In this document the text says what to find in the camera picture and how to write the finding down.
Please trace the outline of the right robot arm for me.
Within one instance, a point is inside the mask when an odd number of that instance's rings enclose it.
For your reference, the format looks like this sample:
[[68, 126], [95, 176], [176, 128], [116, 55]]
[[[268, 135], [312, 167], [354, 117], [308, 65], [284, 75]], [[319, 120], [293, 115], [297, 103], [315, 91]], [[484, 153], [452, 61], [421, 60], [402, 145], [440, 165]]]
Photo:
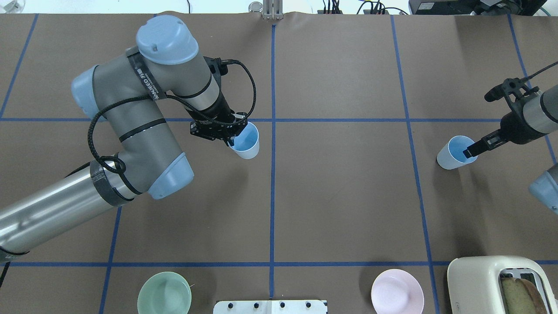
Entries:
[[[486, 151], [494, 150], [505, 143], [527, 144], [558, 129], [557, 118], [558, 87], [536, 92], [521, 101], [510, 113], [500, 120], [500, 128], [481, 138], [463, 150], [464, 157], [476, 157]], [[549, 208], [558, 212], [557, 165], [544, 171], [530, 183], [530, 193]]]

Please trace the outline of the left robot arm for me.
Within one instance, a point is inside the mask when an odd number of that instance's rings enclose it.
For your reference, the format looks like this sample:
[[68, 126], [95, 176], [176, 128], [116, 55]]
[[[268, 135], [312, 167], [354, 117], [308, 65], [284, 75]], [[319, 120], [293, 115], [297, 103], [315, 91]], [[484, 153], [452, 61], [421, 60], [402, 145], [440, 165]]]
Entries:
[[162, 199], [193, 181], [158, 101], [184, 106], [191, 135], [233, 147], [255, 106], [247, 113], [229, 107], [221, 87], [229, 65], [247, 69], [239, 60], [203, 56], [185, 22], [159, 15], [138, 29], [135, 46], [76, 77], [71, 92], [90, 118], [92, 161], [1, 210], [1, 262], [138, 195]]

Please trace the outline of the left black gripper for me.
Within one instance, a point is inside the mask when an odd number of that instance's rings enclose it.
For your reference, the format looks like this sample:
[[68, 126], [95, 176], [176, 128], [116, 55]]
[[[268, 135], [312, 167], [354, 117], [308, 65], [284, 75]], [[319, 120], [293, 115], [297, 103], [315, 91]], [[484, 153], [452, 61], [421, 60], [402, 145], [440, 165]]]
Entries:
[[248, 122], [249, 114], [233, 111], [222, 94], [212, 104], [194, 97], [189, 99], [189, 105], [197, 109], [189, 111], [194, 119], [190, 125], [190, 133], [208, 140], [222, 140], [227, 147], [235, 145], [236, 137]]

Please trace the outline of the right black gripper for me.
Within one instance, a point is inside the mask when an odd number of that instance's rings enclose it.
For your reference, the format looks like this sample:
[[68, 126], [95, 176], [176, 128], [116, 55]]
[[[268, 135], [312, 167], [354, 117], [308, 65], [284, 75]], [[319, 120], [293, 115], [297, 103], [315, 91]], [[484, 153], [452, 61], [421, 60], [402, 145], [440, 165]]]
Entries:
[[511, 112], [504, 115], [500, 120], [500, 129], [485, 135], [479, 141], [463, 150], [466, 158], [477, 157], [484, 152], [494, 150], [502, 145], [502, 141], [514, 144], [527, 144], [538, 139], [538, 132], [532, 129], [524, 119], [524, 106], [538, 98], [521, 98], [517, 102], [512, 101], [510, 97], [505, 97], [504, 99]]

